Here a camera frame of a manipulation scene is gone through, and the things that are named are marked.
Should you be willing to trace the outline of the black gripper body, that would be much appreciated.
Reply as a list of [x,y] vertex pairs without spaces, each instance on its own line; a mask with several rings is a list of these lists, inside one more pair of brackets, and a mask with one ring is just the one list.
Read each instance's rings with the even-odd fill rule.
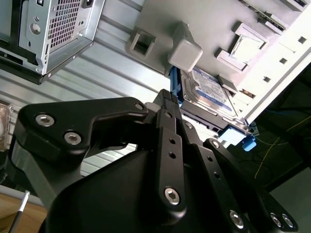
[[151,152],[133,152],[72,184],[55,199],[47,216],[50,233],[231,233],[228,211],[220,209],[205,162],[198,152],[184,153],[185,215],[169,219],[155,185]]

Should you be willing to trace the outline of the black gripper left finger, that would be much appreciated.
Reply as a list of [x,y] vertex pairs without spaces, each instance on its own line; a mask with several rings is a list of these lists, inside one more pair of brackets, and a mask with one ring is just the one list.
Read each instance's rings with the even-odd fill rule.
[[182,139],[171,93],[161,90],[147,108],[132,97],[31,104],[18,114],[10,160],[48,213],[72,184],[133,152],[155,156],[155,186],[169,216],[182,216]]

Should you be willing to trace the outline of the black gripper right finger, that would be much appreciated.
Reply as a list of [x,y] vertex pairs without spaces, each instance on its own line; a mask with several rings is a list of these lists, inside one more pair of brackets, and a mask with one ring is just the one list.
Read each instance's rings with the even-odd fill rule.
[[214,210],[215,233],[297,233],[293,217],[262,186],[250,179],[235,157],[219,142],[202,142],[194,127],[181,118],[177,97],[171,95],[182,139],[194,169],[207,180]]

